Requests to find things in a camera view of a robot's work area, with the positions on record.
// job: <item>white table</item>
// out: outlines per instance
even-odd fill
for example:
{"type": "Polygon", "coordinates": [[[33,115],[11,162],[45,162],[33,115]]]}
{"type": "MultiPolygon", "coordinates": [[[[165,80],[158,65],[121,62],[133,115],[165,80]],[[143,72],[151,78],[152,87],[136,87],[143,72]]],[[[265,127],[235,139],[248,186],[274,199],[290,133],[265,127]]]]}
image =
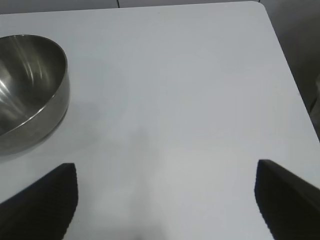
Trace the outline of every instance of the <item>white table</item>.
{"type": "Polygon", "coordinates": [[[65,50],[71,102],[45,142],[0,161],[0,201],[74,162],[66,240],[271,240],[254,184],[272,159],[320,187],[320,146],[256,2],[0,16],[65,50]]]}

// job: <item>table surface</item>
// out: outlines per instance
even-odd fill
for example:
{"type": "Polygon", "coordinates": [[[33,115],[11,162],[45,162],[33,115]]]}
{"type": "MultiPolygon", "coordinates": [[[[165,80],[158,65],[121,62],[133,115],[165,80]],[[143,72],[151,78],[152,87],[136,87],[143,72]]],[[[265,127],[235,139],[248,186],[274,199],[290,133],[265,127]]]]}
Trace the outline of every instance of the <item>table surface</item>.
{"type": "Polygon", "coordinates": [[[0,158],[0,201],[77,168],[66,240],[271,240],[254,184],[271,159],[320,187],[320,146],[264,7],[213,3],[0,15],[65,50],[66,117],[0,158]]]}

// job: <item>stainless steel bowl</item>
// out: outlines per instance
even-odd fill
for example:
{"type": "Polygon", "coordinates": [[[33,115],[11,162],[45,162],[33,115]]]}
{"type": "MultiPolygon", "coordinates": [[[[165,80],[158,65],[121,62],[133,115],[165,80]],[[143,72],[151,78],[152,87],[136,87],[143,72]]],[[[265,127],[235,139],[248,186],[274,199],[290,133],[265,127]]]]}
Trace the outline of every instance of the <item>stainless steel bowl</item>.
{"type": "Polygon", "coordinates": [[[67,58],[41,36],[0,38],[0,153],[20,151],[48,135],[70,97],[67,58]]]}

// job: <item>bowl rim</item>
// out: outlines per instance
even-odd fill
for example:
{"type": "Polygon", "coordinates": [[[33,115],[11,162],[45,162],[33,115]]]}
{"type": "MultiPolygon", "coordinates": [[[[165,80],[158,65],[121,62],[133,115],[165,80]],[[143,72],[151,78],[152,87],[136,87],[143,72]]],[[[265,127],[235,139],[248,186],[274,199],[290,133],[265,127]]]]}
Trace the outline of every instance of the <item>bowl rim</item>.
{"type": "Polygon", "coordinates": [[[63,58],[64,58],[64,62],[65,62],[64,73],[63,73],[63,77],[61,79],[61,82],[60,82],[59,86],[57,87],[57,89],[54,92],[54,94],[48,99],[48,101],[37,112],[35,112],[31,117],[29,117],[27,120],[23,121],[22,123],[20,123],[19,125],[15,126],[12,129],[10,129],[9,131],[6,131],[3,134],[0,134],[0,138],[2,138],[3,136],[5,136],[5,135],[7,135],[7,134],[9,134],[9,133],[21,128],[23,125],[25,125],[27,122],[32,120],[35,116],[37,116],[43,109],[45,109],[46,106],[48,105],[48,103],[57,95],[57,92],[60,89],[61,84],[63,83],[63,81],[66,80],[66,75],[68,73],[68,59],[67,59],[65,51],[63,50],[63,48],[58,43],[56,43],[55,41],[51,40],[50,38],[47,38],[45,36],[35,35],[35,34],[14,34],[14,35],[8,35],[8,36],[0,37],[0,40],[12,38],[12,37],[22,37],[22,36],[43,39],[43,40],[49,41],[52,44],[54,44],[55,46],[57,46],[58,49],[60,49],[60,52],[62,53],[63,58]]]}

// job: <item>metal bowl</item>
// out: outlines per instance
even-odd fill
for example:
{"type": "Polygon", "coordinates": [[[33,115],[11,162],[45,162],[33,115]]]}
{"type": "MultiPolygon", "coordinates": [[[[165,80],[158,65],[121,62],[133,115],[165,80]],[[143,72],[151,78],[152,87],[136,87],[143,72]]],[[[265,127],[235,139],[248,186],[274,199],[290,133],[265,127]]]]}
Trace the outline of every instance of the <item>metal bowl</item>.
{"type": "Polygon", "coordinates": [[[50,39],[0,38],[0,153],[20,151],[48,135],[70,97],[67,57],[50,39]]]}

